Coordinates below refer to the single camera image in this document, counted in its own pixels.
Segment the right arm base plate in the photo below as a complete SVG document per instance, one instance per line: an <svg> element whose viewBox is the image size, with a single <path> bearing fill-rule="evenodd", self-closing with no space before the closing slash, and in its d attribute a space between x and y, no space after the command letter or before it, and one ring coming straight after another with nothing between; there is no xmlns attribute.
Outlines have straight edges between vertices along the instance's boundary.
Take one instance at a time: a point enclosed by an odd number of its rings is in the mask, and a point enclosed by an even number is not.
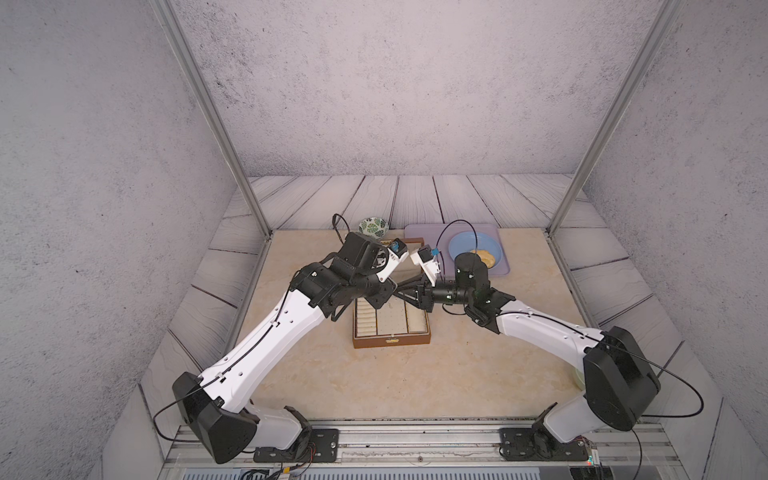
<svg viewBox="0 0 768 480"><path fill-rule="evenodd" d="M583 440L557 441L546 430L502 428L499 454L506 461L586 462L590 452Z"/></svg>

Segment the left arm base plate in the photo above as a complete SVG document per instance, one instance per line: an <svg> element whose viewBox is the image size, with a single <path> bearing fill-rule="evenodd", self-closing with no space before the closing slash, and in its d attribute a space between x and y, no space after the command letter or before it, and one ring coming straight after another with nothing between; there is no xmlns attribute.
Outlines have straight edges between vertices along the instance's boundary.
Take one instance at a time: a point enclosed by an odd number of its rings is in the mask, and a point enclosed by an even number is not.
<svg viewBox="0 0 768 480"><path fill-rule="evenodd" d="M312 429L302 432L286 450L259 447L253 454L255 463L334 463L339 447L338 429Z"/></svg>

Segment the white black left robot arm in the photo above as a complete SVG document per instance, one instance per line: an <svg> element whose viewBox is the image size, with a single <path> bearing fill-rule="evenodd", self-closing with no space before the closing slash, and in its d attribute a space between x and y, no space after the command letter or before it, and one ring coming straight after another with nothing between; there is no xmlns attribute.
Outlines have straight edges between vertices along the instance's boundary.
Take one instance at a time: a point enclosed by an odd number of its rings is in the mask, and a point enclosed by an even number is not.
<svg viewBox="0 0 768 480"><path fill-rule="evenodd" d="M383 306L396 288L390 276L407 256L400 239L383 245L349 233L339 251L299 269L267 317L222 359L176 379L172 389L182 419L216 463L247 450L265 460L305 455L312 427L304 416L289 406L258 407L253 393L323 320L336 319L359 298Z"/></svg>

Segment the brown leather jewelry box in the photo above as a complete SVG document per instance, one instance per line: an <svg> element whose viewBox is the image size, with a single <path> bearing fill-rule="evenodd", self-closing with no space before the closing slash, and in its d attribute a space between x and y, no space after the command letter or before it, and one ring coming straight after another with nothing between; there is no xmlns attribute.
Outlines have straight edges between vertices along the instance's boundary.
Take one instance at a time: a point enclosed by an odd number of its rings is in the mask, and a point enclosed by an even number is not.
<svg viewBox="0 0 768 480"><path fill-rule="evenodd" d="M355 349L425 345L432 334L427 312L395 296L375 309L357 299L353 313L352 342Z"/></svg>

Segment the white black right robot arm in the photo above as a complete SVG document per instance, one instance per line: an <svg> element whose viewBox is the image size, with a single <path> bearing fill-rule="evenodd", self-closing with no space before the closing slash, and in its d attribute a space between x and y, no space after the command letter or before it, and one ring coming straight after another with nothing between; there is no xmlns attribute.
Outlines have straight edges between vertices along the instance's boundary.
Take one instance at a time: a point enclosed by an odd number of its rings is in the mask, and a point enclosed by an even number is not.
<svg viewBox="0 0 768 480"><path fill-rule="evenodd" d="M451 280L430 247L411 254L418 279L398 286L396 296L424 311L436 304L460 305L477 326L528 342L571 365L583 378L579 395L548 407L535 427L549 441L565 444L607 426L630 431L661 390L661 384L633 335L551 317L494 288L481 258L471 252L455 259Z"/></svg>

